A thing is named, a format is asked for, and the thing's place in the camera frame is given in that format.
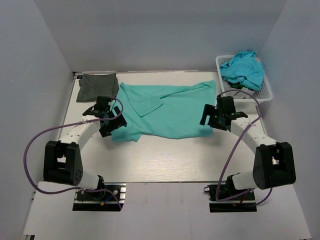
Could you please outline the teal green t-shirt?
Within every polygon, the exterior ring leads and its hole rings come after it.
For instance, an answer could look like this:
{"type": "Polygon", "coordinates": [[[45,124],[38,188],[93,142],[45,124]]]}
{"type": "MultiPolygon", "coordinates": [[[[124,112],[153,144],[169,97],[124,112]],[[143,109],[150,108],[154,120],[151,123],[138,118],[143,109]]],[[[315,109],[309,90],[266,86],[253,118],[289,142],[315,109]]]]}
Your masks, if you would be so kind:
{"type": "Polygon", "coordinates": [[[124,108],[127,125],[112,132],[113,142],[137,142],[142,135],[186,139],[213,134],[213,129],[200,121],[205,105],[215,104],[214,80],[192,86],[122,82],[116,97],[114,105],[124,108]]]}

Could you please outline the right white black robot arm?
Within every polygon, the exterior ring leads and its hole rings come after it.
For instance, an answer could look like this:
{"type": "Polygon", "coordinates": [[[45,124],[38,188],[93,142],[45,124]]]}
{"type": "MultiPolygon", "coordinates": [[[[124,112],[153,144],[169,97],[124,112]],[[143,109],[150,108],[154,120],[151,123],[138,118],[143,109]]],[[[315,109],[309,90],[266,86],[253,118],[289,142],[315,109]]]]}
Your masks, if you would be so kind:
{"type": "Polygon", "coordinates": [[[255,123],[249,121],[247,114],[236,111],[231,96],[218,96],[216,105],[206,104],[200,124],[233,133],[254,153],[251,171],[227,177],[225,192],[229,198],[238,199],[244,190],[265,190],[296,182],[292,146],[288,142],[278,142],[259,131],[255,123]]]}

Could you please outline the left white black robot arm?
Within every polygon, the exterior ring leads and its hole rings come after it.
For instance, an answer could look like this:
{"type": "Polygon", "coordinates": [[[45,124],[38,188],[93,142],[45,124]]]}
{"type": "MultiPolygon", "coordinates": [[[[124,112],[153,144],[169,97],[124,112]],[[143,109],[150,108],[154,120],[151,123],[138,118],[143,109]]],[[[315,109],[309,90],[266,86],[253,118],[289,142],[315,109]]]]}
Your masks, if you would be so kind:
{"type": "Polygon", "coordinates": [[[114,97],[98,96],[94,106],[83,112],[81,122],[64,137],[46,144],[43,166],[46,182],[86,189],[96,200],[105,196],[103,177],[84,170],[81,151],[95,133],[105,138],[127,126],[121,109],[111,107],[115,100],[114,97]]]}

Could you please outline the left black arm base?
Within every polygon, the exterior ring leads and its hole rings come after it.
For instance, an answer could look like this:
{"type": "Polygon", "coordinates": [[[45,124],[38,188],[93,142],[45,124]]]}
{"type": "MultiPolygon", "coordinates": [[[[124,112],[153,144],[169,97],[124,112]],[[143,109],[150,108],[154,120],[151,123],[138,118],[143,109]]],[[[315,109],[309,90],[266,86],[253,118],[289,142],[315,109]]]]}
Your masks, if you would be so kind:
{"type": "Polygon", "coordinates": [[[77,190],[72,210],[76,212],[120,212],[125,203],[126,183],[105,183],[110,192],[86,192],[77,190]]]}

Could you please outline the folded dark grey t-shirt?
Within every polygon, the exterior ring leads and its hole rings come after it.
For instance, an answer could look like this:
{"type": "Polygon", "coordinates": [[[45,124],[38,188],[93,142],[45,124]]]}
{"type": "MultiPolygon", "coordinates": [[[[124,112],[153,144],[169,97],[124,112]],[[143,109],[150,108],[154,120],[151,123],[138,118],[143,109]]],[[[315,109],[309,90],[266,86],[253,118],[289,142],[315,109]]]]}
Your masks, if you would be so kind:
{"type": "Polygon", "coordinates": [[[97,97],[116,97],[119,91],[119,83],[116,73],[93,75],[84,74],[79,79],[79,92],[77,103],[95,102],[97,97]]]}

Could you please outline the grey white cloth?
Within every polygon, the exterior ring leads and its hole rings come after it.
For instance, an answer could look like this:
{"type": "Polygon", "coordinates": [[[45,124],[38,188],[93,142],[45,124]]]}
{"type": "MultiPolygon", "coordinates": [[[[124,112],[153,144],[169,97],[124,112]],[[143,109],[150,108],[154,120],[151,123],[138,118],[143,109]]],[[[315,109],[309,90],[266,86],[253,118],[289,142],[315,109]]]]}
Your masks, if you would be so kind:
{"type": "Polygon", "coordinates": [[[243,85],[242,89],[235,89],[232,88],[231,82],[228,81],[223,81],[223,87],[224,87],[224,92],[230,90],[229,92],[226,92],[224,95],[225,96],[230,96],[233,97],[234,99],[251,99],[251,96],[254,95],[255,91],[247,88],[246,86],[243,85]]]}

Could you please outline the dark green cloth in basket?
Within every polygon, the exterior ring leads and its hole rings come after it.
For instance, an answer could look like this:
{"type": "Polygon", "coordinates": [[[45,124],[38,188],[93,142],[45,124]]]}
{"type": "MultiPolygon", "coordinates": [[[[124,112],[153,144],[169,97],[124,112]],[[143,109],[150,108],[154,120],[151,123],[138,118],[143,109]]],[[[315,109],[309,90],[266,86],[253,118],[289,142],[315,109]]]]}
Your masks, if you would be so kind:
{"type": "Polygon", "coordinates": [[[243,86],[242,84],[233,84],[233,85],[231,85],[231,87],[232,87],[233,89],[239,89],[239,90],[241,90],[244,86],[243,86]]]}

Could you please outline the white plastic basket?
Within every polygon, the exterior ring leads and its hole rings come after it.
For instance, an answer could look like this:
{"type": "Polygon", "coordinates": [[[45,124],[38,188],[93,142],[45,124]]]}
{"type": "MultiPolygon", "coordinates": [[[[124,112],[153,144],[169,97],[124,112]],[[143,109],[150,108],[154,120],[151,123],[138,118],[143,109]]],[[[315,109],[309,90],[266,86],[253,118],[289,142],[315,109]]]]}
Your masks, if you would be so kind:
{"type": "MultiPolygon", "coordinates": [[[[225,92],[227,89],[227,82],[221,75],[220,66],[228,61],[230,61],[234,56],[233,55],[219,55],[215,58],[217,74],[220,82],[221,91],[225,92]]],[[[261,89],[256,91],[253,96],[259,101],[259,103],[268,102],[273,99],[273,93],[267,78],[267,75],[264,74],[261,89]]]]}

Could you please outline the light blue t-shirt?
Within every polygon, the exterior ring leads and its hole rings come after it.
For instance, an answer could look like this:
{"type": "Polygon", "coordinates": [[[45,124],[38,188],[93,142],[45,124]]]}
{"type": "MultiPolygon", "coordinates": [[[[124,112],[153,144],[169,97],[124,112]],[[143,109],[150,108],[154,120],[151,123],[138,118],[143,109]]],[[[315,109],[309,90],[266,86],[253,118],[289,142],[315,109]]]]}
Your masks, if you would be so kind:
{"type": "Polygon", "coordinates": [[[243,50],[220,67],[220,74],[231,84],[240,84],[252,91],[259,91],[263,84],[264,67],[256,60],[257,52],[243,50]]]}

